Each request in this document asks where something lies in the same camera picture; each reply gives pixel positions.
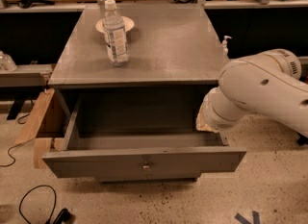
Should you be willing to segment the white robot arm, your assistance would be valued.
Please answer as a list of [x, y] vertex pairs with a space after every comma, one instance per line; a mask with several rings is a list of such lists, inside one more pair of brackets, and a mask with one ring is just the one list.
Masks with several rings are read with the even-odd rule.
[[195, 127], [221, 132], [249, 113], [280, 122], [308, 137], [308, 86], [291, 51], [274, 49], [227, 63], [200, 106]]

